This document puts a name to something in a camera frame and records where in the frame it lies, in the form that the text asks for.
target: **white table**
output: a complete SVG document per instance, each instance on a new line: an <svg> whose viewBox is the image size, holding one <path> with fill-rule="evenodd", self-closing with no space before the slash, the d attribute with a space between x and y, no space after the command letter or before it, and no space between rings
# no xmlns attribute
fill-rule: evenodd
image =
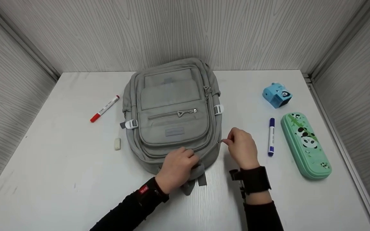
<svg viewBox="0 0 370 231"><path fill-rule="evenodd" d="M129 149L122 100L95 123L89 119L114 94L122 95L133 72L63 73L0 177L0 230L88 230L126 195L147 181ZM251 133L266 166L271 195L286 231L370 230L351 177L297 70L215 72L225 107L222 136L232 127ZM273 109L261 93L283 83L293 98ZM317 182L299 173L279 121L289 112L307 115L333 172ZM266 154L269 118L275 117L276 153ZM114 151L115 138L122 149ZM207 170L207 186L181 192L160 205L138 230L245 229L242 199L228 170L235 168L228 149Z"/></svg>

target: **eraser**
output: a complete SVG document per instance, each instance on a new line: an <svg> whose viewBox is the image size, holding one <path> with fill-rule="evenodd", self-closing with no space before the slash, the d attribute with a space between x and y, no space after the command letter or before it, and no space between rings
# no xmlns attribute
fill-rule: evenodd
<svg viewBox="0 0 370 231"><path fill-rule="evenodd" d="M115 139L115 141L113 142L113 146L115 148L115 151L120 150L121 149L121 138Z"/></svg>

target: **backpack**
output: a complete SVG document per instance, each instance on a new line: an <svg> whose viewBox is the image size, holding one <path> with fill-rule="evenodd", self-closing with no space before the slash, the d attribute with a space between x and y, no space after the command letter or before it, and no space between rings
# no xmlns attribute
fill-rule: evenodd
<svg viewBox="0 0 370 231"><path fill-rule="evenodd" d="M195 180L207 185L205 169L218 157L224 110L220 94L214 73L196 58L137 72L125 87L127 139L145 170L157 174L166 155L182 146L200 157L181 186L185 195L191 194Z"/></svg>

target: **zipper pull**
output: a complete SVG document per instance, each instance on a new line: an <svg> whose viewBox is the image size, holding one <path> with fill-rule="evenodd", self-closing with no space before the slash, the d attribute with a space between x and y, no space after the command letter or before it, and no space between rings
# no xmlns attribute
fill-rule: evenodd
<svg viewBox="0 0 370 231"><path fill-rule="evenodd" d="M204 86L204 91L205 91L205 100L207 101L209 98L209 93L212 92L212 89L210 88L210 86Z"/></svg>
<svg viewBox="0 0 370 231"><path fill-rule="evenodd" d="M196 109L196 108L194 108L194 109L190 109L190 110L188 110L188 111L178 111L177 113L178 113L178 117L181 117L181 116L183 116L183 114L185 114L185 113L189 113L189 114L191 114L191 113L195 113L195 112L197 112L198 110Z"/></svg>

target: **green pencil case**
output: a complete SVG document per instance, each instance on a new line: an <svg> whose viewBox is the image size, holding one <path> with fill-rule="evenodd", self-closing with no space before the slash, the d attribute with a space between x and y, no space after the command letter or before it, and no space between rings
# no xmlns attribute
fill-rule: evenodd
<svg viewBox="0 0 370 231"><path fill-rule="evenodd" d="M300 173L310 180L328 177L332 167L306 116L298 112L286 114L281 125Z"/></svg>

